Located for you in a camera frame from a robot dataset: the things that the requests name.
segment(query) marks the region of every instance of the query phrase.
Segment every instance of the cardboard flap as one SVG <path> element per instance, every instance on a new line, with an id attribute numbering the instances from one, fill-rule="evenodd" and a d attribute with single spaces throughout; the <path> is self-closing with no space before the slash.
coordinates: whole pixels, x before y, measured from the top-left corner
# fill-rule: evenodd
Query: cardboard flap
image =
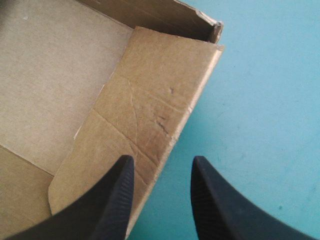
<path id="1" fill-rule="evenodd" d="M 223 23 L 178 0 L 79 0 L 131 28 L 217 43 Z"/>
<path id="2" fill-rule="evenodd" d="M 136 28 L 50 184 L 52 213 L 83 195 L 120 155 L 132 155 L 130 231 L 222 51 L 214 43 Z"/>

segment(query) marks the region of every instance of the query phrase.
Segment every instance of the ribbed black texture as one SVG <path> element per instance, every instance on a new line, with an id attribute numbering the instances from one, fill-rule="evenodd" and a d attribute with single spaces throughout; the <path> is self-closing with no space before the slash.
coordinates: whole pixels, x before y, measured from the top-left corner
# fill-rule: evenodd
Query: ribbed black texture
<path id="1" fill-rule="evenodd" d="M 7 240 L 124 240 L 134 192 L 134 160 L 123 155 L 87 193 Z"/>
<path id="2" fill-rule="evenodd" d="M 193 160 L 191 203 L 199 240 L 314 240 L 252 204 L 203 156 Z"/>

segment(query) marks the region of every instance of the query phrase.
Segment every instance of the turquoise floor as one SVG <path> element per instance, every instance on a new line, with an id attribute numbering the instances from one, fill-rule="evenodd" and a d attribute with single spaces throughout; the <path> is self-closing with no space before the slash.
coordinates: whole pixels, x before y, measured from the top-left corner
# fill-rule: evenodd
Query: turquoise floor
<path id="1" fill-rule="evenodd" d="M 196 240 L 193 156 L 320 238 L 320 1 L 185 0 L 224 21 L 225 52 L 130 240 Z"/>

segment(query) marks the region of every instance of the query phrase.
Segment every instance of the cardboard box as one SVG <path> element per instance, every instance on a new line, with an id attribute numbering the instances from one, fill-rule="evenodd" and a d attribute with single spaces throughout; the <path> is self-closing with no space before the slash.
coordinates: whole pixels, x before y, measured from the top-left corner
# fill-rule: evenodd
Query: cardboard box
<path id="1" fill-rule="evenodd" d="M 223 52 L 176 0 L 0 3 L 0 238 L 135 160 L 128 234 Z"/>

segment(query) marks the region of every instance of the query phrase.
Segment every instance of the cardboard bottom panel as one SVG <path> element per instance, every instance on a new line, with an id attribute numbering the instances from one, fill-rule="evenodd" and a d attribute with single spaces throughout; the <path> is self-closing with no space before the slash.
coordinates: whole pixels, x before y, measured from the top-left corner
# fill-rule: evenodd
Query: cardboard bottom panel
<path id="1" fill-rule="evenodd" d="M 48 187 L 53 177 L 0 147 L 0 239 L 51 216 Z"/>
<path id="2" fill-rule="evenodd" d="M 0 145 L 54 175 L 131 32 L 76 0 L 0 1 Z"/>

